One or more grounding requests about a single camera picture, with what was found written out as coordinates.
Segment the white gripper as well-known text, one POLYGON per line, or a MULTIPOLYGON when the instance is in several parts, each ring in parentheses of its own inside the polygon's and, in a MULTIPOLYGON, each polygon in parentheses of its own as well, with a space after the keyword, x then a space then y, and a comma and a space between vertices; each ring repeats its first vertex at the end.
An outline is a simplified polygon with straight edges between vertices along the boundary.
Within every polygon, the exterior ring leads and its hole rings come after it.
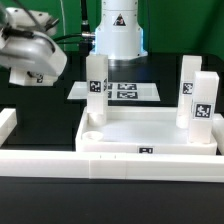
POLYGON ((47 12, 0 7, 0 65, 60 76, 67 57, 50 38, 57 22, 47 12))

